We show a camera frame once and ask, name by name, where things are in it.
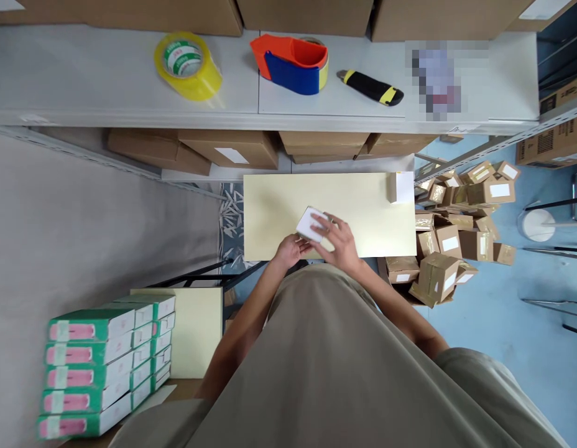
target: person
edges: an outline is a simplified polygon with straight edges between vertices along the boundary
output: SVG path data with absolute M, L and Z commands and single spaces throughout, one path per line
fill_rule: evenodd
M 567 447 L 504 365 L 450 348 L 328 216 L 312 228 L 334 250 L 284 238 L 195 399 L 134 416 L 113 447 Z M 326 263 L 285 278 L 312 249 Z

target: yellow tape roll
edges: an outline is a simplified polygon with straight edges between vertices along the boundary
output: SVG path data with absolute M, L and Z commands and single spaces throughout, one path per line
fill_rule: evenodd
M 166 35 L 156 47 L 154 63 L 158 74 L 188 100 L 209 100 L 222 85 L 208 46 L 190 32 Z

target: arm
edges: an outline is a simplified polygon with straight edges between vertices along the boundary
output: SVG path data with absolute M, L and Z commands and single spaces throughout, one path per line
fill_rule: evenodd
M 357 255 L 355 240 L 347 223 L 339 218 L 327 215 L 331 222 L 314 215 L 320 227 L 312 229 L 325 236 L 334 246 L 334 252 L 328 252 L 319 243 L 310 244 L 328 263 L 342 269 L 359 282 L 374 299 L 378 308 L 396 327 L 407 336 L 423 353 L 434 359 L 448 348 L 444 338 L 408 303 L 392 286 L 382 280 L 365 261 Z
M 224 333 L 195 398 L 216 401 L 264 327 L 272 300 L 287 271 L 312 247 L 297 235 L 287 236 L 265 267 L 255 288 Z

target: hand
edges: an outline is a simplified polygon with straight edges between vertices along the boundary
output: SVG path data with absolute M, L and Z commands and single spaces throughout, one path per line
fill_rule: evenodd
M 334 251 L 328 252 L 321 244 L 315 241 L 310 241 L 310 244 L 327 263 L 336 266 L 352 278 L 356 278 L 362 264 L 365 262 L 357 255 L 351 228 L 346 222 L 334 215 L 326 213 L 326 216 L 330 218 L 330 221 L 319 215 L 312 214 L 313 219 L 320 224 L 320 226 L 312 225 L 312 230 L 321 236 L 325 236 L 334 246 Z
M 311 244 L 309 244 L 307 240 L 303 240 L 296 233 L 292 233 L 282 240 L 272 261 L 281 264 L 288 270 L 292 268 L 303 255 L 312 249 Z

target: beige shirt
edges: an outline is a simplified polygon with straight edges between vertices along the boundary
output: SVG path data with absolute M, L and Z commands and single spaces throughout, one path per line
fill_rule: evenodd
M 430 360 L 327 264 L 281 284 L 251 351 L 214 403 L 133 417 L 113 447 L 567 447 L 492 358 Z

